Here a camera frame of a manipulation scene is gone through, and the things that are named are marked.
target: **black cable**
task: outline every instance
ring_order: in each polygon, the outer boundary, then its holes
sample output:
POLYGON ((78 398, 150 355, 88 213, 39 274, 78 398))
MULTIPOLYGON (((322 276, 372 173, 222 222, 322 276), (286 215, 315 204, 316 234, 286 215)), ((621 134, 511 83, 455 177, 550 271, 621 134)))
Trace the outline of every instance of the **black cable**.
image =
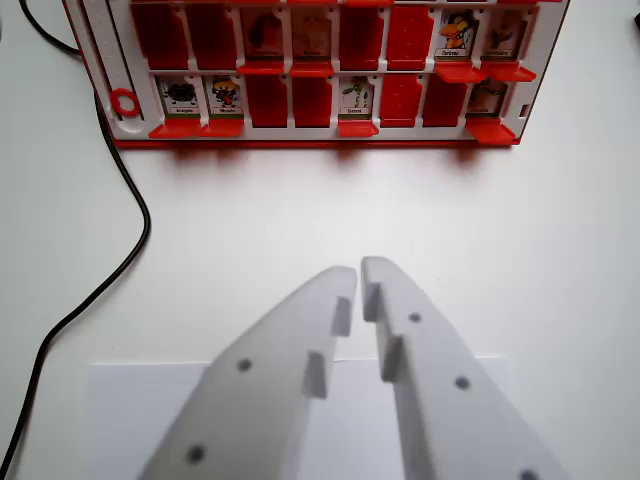
POLYGON ((35 28, 36 31, 40 35, 42 35, 47 42, 49 42, 51 45, 56 47, 58 50, 62 50, 67 55, 80 55, 80 50, 78 48, 73 48, 64 42, 61 42, 56 37, 54 37, 49 32, 47 32, 44 28, 42 28, 42 26, 38 23, 38 21, 35 18, 33 18, 33 15, 31 15, 31 10, 29 10, 29 7, 27 6, 27 0, 19 0, 19 1, 20 1, 20 7, 22 7, 22 12, 24 13, 24 16, 27 17, 27 20, 29 20, 29 23, 31 24, 31 26, 35 28))
MULTIPOLYGON (((54 47, 64 51, 69 55, 78 55, 79 50, 70 47, 69 45, 61 42, 57 38, 52 37, 49 33, 47 33, 33 18, 29 8, 27 7, 26 0, 19 0, 20 6, 22 7, 22 11, 27 16, 31 25, 44 37, 47 42, 52 44, 54 47)), ((96 113, 98 114, 98 122, 100 124, 100 130, 102 131, 102 137, 104 138, 107 147, 109 148, 109 152, 111 152, 111 156, 113 157, 113 161, 116 163, 118 170, 120 170, 120 174, 124 181, 126 182, 129 190, 131 190, 131 194, 133 198, 135 198, 138 206, 140 207, 140 211, 142 212, 142 218, 144 220, 144 224, 142 227, 142 233, 140 234, 140 238, 138 242, 133 247, 133 250, 127 255, 127 258, 123 260, 123 262, 114 270, 114 272, 109 275, 109 277, 103 281, 98 287, 89 294, 89 296, 78 305, 71 313, 69 313, 66 317, 60 320, 50 331, 47 333, 47 336, 44 338, 42 343, 40 344, 40 348, 38 348, 38 353, 36 354, 36 359, 33 365, 33 370, 31 371, 31 377, 29 378, 29 384, 27 386, 27 393, 25 394, 24 402, 22 404, 22 409, 20 410, 20 415, 18 417, 18 421, 16 423, 16 427, 13 431, 13 435, 11 437, 11 441, 9 442, 9 447, 7 448, 7 453, 4 456, 4 460, 2 461, 2 467, 0 467, 0 480, 5 480, 7 478, 7 474, 9 472, 9 467, 11 466, 11 461, 13 456, 18 448, 18 444, 20 443, 20 438, 24 433, 28 423, 29 417, 31 415, 31 410, 33 409, 33 404, 36 398, 36 391, 38 389, 38 380, 40 379, 40 374, 42 373, 42 367, 44 365, 45 359, 47 357, 47 353, 49 352, 49 347, 51 343, 55 339, 55 337, 66 327, 69 323, 71 323, 78 315, 84 312, 89 305, 91 305, 95 299, 97 299, 109 286, 116 281, 116 279, 122 275, 122 273, 131 265, 131 263, 135 260, 138 254, 142 251, 147 240, 149 239, 149 234, 151 233, 151 214, 149 213, 149 209, 147 208, 147 204, 144 201, 144 198, 140 194, 138 187, 136 187, 135 182, 129 175, 127 171, 127 167, 125 167, 122 158, 120 158, 120 154, 118 153, 118 149, 113 143, 113 139, 111 138, 111 134, 109 132, 109 126, 107 124, 107 119, 104 116, 104 112, 100 107, 100 102, 98 101, 97 95, 95 96, 96 102, 96 113)))

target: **white table surface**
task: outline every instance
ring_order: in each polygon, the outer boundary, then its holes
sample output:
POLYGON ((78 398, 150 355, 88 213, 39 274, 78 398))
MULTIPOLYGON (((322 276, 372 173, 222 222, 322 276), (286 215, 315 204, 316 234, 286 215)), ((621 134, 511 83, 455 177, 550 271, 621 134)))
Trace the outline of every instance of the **white table surface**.
MULTIPOLYGON (((72 42, 59 2, 31 0, 72 42)), ((330 265, 395 260, 576 479, 640 471, 637 0, 574 0, 521 146, 130 151, 153 216, 140 261, 53 347, 20 479, 89 478, 88 365, 209 361, 330 265)), ((36 349, 128 253, 141 217, 80 63, 4 0, 0 41, 0 451, 36 349)), ((376 354, 356 305, 341 358, 376 354)))

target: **screw hole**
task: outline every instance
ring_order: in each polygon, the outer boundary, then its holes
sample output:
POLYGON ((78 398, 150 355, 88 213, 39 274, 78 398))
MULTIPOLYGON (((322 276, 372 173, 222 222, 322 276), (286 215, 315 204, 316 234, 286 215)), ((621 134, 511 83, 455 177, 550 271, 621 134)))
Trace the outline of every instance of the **screw hole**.
POLYGON ((243 358, 238 362, 238 370, 240 370, 241 372, 246 372, 247 370, 251 369, 252 366, 253 362, 248 358, 243 358))
MULTIPOLYGON (((460 390, 467 390, 469 387, 471 387, 471 383, 469 382, 469 379, 467 377, 456 378, 455 384, 456 384, 456 387, 458 387, 460 390)), ((522 480, 536 480, 536 479, 523 478, 522 480)))
POLYGON ((204 459, 204 447, 202 445, 192 445, 187 450, 187 462, 191 465, 196 465, 204 459))
POLYGON ((520 472, 520 480, 539 480, 540 477, 533 470, 523 470, 520 472))

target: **gripper jaw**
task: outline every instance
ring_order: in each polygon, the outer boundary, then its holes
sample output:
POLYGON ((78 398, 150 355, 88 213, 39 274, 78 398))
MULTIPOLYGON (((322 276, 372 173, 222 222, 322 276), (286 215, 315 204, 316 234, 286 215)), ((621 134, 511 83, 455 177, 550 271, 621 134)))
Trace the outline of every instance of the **gripper jaw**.
POLYGON ((366 321, 394 387, 408 480, 565 480, 451 323, 398 266, 362 261, 366 321))
POLYGON ((320 273, 207 368, 140 480, 291 480, 312 398, 348 336, 355 270, 320 273))

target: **red ring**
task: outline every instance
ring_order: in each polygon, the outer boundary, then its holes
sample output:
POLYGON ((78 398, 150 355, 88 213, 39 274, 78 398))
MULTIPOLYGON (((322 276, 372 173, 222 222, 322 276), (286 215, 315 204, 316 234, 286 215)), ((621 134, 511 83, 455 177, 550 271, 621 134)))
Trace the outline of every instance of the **red ring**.
POLYGON ((138 97, 131 90, 127 90, 126 88, 116 88, 113 92, 111 92, 111 106, 123 117, 137 117, 140 115, 140 103, 138 102, 138 97), (120 97, 127 97, 129 100, 133 102, 132 110, 125 110, 120 105, 120 97))

